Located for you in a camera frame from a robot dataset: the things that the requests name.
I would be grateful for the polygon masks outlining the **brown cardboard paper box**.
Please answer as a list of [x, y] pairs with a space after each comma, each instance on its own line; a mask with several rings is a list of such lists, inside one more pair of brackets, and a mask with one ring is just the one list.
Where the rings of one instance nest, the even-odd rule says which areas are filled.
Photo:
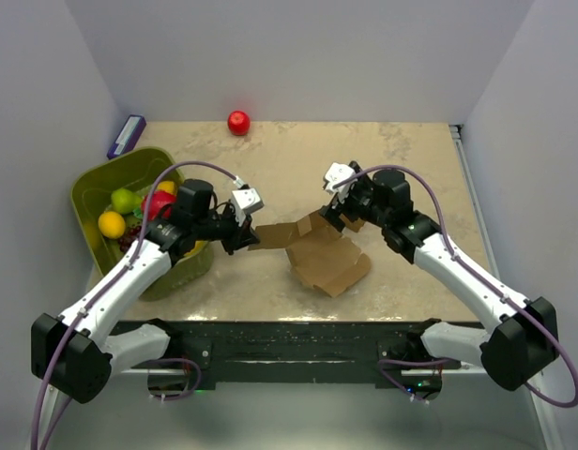
[[316, 211], [295, 222], [260, 225], [255, 234], [259, 242], [249, 250], [284, 250], [302, 285], [329, 297], [345, 293], [372, 269], [370, 257]]

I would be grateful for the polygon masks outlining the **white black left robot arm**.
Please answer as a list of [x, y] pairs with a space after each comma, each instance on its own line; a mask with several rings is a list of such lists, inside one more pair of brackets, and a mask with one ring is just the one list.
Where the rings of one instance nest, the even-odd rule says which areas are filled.
[[238, 184], [222, 211], [211, 206], [213, 186], [189, 179], [175, 201], [149, 220], [116, 266], [58, 316], [39, 316], [31, 327], [31, 371], [79, 403], [95, 398], [116, 374], [157, 362], [176, 366], [183, 345], [161, 320], [121, 335], [112, 331], [129, 307], [199, 241], [221, 242], [229, 255], [255, 245], [252, 214], [263, 208], [253, 187]]

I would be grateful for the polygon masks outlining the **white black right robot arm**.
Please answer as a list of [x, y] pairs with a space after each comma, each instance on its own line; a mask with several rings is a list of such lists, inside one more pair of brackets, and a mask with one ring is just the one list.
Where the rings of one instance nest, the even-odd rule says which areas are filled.
[[417, 368], [437, 359], [480, 366], [514, 391], [559, 356], [554, 306], [503, 285], [445, 235], [441, 224], [415, 210], [402, 172], [368, 176], [356, 162], [332, 163], [324, 176], [332, 196], [321, 216], [337, 231], [359, 219], [381, 230], [387, 246], [446, 286], [479, 320], [479, 328], [430, 319], [409, 333], [398, 356]]

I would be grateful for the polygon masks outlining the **purple white small box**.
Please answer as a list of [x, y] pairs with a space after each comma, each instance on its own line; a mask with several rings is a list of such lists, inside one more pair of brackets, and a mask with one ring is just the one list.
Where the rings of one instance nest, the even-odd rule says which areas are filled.
[[130, 152], [139, 141], [146, 127], [146, 120], [142, 115], [131, 114], [127, 117], [124, 126], [118, 132], [106, 153], [108, 159], [118, 158]]

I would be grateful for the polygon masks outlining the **small orange fruit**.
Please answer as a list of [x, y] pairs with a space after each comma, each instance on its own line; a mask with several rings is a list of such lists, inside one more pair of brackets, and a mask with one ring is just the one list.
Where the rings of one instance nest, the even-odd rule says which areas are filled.
[[156, 191], [162, 191], [171, 195], [176, 195], [177, 185], [174, 181], [171, 180], [161, 181], [157, 184]]

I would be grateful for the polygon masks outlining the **red dragon fruit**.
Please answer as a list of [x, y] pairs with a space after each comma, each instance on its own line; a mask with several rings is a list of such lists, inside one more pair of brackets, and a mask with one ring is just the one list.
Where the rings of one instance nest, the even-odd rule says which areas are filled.
[[157, 190], [151, 197], [149, 207], [146, 207], [147, 197], [144, 197], [141, 203], [141, 211], [144, 215], [147, 215], [148, 220], [153, 220], [162, 209], [165, 209], [163, 216], [167, 218], [170, 216], [168, 205], [173, 204], [175, 200], [176, 196], [174, 194], [163, 190]]

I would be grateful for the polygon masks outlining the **dark purple grapes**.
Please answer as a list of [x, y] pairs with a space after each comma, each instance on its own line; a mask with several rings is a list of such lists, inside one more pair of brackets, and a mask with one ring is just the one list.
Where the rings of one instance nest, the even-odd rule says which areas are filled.
[[122, 253], [126, 253], [132, 243], [138, 239], [141, 229], [140, 225], [128, 227], [123, 235], [117, 239], [118, 248]]

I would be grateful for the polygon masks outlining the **green pear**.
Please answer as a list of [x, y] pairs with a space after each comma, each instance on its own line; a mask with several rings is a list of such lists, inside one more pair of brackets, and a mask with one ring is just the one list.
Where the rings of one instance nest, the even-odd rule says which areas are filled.
[[141, 206], [142, 201], [140, 195], [126, 188], [116, 189], [111, 194], [112, 210], [120, 215], [132, 214]]

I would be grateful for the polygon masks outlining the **red apple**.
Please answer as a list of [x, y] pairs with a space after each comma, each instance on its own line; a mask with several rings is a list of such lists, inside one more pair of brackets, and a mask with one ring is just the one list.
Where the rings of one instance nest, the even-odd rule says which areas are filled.
[[227, 127], [235, 136], [245, 136], [251, 128], [251, 118], [246, 112], [232, 111], [227, 118]]

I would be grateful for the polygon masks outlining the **yellow lemon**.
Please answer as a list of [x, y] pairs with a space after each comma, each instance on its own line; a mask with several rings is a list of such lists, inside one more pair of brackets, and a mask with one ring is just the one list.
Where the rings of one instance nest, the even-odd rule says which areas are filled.
[[104, 237], [117, 240], [126, 231], [126, 221], [117, 212], [106, 211], [99, 216], [98, 227]]

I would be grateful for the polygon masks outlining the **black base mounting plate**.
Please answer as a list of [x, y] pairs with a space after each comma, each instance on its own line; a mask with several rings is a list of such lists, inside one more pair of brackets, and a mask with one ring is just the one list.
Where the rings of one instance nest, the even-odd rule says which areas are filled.
[[146, 322], [123, 321], [111, 342], [146, 341], [154, 331], [162, 350], [142, 353], [130, 368], [181, 365], [190, 386], [220, 383], [373, 383], [387, 388], [379, 368], [434, 368], [419, 335], [424, 322]]

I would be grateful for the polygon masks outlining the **olive green plastic bin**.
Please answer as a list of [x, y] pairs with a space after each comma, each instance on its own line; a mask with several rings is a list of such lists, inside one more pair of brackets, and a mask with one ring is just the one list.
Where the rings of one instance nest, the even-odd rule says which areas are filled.
[[[81, 175], [71, 188], [70, 199], [97, 272], [107, 275], [124, 253], [119, 245], [98, 229], [98, 218], [111, 208], [111, 194], [126, 188], [140, 196], [148, 193], [153, 182], [175, 162], [158, 147], [144, 147], [114, 158]], [[161, 300], [204, 276], [214, 262], [213, 247], [205, 244], [180, 260], [170, 272], [156, 280], [144, 292], [146, 301]]]

